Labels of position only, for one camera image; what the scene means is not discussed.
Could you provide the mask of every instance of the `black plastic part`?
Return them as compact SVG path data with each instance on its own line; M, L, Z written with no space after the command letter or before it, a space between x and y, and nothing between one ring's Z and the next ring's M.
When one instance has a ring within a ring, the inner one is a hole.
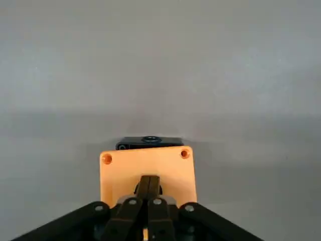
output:
M193 211L186 210L185 208L187 205L192 206ZM195 202L186 203L180 207L179 219L180 221L182 221L182 223L188 223L189 226L187 228L189 229L191 227L204 227L205 229L207 229L208 233L211 234L213 240L262 241L257 236L249 233L248 231L240 228L234 223L226 220L220 215Z
M138 217L143 201L140 198L128 198L117 209L100 238L101 241L142 240L142 226Z
M142 176L136 196L112 209L93 202L13 241L142 241L146 227L153 241L262 241L198 203L178 209L159 182Z
M96 226L108 220L109 215L110 209L106 203L92 202L13 241L95 240Z
M181 138L176 137L124 137L116 144L116 150L143 149L154 147L177 147L183 146Z
M148 240L176 240L169 206L159 197L148 202Z

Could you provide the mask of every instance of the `orange 3d-printed part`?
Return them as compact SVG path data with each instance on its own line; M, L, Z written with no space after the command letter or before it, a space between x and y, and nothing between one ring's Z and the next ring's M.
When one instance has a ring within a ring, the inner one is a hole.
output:
M134 193L142 175L160 176L163 195L172 196L178 207L197 201L193 150L187 146L101 153L101 200L113 207L120 197Z

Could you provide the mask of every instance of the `metal bolt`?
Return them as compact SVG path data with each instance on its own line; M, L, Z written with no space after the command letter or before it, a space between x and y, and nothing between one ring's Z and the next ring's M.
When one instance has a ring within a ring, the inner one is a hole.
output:
M135 205L137 203L137 201L135 199L132 199L131 201L129 201L130 205Z
M160 205L160 204L162 203L162 200L156 198L156 199L154 199L153 203L154 203L155 205Z
M191 206L191 205L186 205L186 206L185 206L185 210L186 210L187 212L193 212L193 211L194 211L194 207Z
M104 209L103 206L96 206L96 207L95 207L95 211L101 211L101 210L103 210L103 209Z

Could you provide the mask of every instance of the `gray surface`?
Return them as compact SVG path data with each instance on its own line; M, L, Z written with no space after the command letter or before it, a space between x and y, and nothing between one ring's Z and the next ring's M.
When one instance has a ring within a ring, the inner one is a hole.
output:
M195 150L199 201L266 240L321 235L321 2L2 0L0 233L99 198L127 135Z

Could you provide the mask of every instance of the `screw hole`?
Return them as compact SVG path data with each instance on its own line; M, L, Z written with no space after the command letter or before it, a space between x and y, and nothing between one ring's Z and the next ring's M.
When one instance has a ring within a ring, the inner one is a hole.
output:
M103 163L105 163L106 165L109 165L112 162L112 157L110 154L105 154L102 157L102 161Z
M181 152L181 157L182 157L183 159L187 159L189 156L190 156L190 153L189 153L188 150L182 150L182 152Z
M103 206L96 206L96 207L95 207L95 211L97 211L97 212L100 212L100 211L102 211L103 209L104 209Z

